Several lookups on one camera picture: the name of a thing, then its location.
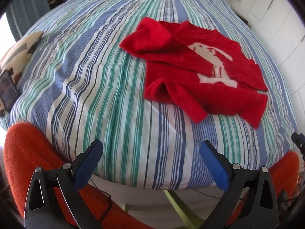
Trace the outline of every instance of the red sweater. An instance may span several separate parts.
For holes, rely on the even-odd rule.
[[[267,91],[254,60],[217,30],[144,18],[120,46],[146,60],[144,98],[172,103],[198,123],[210,114],[240,115],[257,128]]]

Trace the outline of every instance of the green chair leg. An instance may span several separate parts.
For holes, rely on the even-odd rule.
[[[204,222],[179,198],[172,190],[164,190],[165,195],[172,204],[173,208],[183,220],[187,229],[198,229]]]
[[[128,213],[128,209],[129,209],[128,204],[123,204],[122,209],[123,209],[126,213]]]

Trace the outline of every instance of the striped duvet cover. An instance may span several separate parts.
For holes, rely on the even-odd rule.
[[[144,17],[189,20],[239,42],[269,89],[259,128],[224,115],[194,124],[175,105],[144,100],[145,61],[119,47]],[[100,139],[105,149],[95,174],[104,179],[149,189],[205,187],[213,179],[199,155],[203,140],[248,169],[270,167],[294,148],[285,81],[225,0],[69,0],[28,34],[40,30],[45,34],[18,84],[22,95],[1,126],[28,121],[70,160]]]

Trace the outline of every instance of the cable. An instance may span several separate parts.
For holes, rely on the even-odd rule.
[[[209,197],[212,197],[212,198],[215,198],[215,199],[221,199],[221,197],[216,197],[216,196],[213,196],[213,195],[209,195],[209,194],[205,194],[205,193],[203,193],[203,192],[200,192],[199,190],[197,190],[197,189],[194,189],[195,191],[197,191],[198,193],[201,193],[201,194],[203,194],[203,195],[206,195],[206,196],[209,196]]]
[[[197,191],[198,193],[201,193],[201,194],[203,194],[203,195],[206,195],[206,196],[209,196],[209,197],[212,197],[212,198],[215,198],[215,199],[221,199],[221,197],[216,197],[216,196],[213,196],[213,195],[209,195],[209,194],[205,194],[205,193],[203,193],[203,192],[200,192],[199,190],[197,190],[197,189],[194,189],[195,191]],[[299,196],[297,196],[297,197],[295,197],[295,198],[292,198],[292,199],[287,199],[287,200],[280,200],[280,202],[290,202],[290,201],[294,201],[294,200],[296,200],[297,198],[298,198]]]
[[[6,191],[7,191],[8,189],[10,189],[10,188],[11,188],[10,185],[7,184],[6,186],[4,186],[3,189],[0,190],[0,194],[6,192]]]
[[[95,186],[98,190],[100,190],[100,189],[97,187],[97,185],[94,183],[94,181],[91,179],[91,177],[90,177],[90,180],[92,181],[92,183],[94,184],[94,186]],[[98,220],[99,223],[101,223],[101,222],[103,221],[103,219],[105,219],[105,217],[107,216],[107,214],[109,213],[109,211],[112,209],[111,195],[108,194],[107,192],[103,191],[103,190],[100,190],[100,191],[102,191],[105,195],[108,196],[107,201],[108,201],[108,203],[109,203],[109,206],[108,206],[108,208],[106,209],[106,211],[102,214],[102,216],[100,217],[100,219]]]

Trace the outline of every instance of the curtain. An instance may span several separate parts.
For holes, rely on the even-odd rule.
[[[6,17],[15,40],[20,40],[49,11],[47,0],[13,0],[6,10]]]

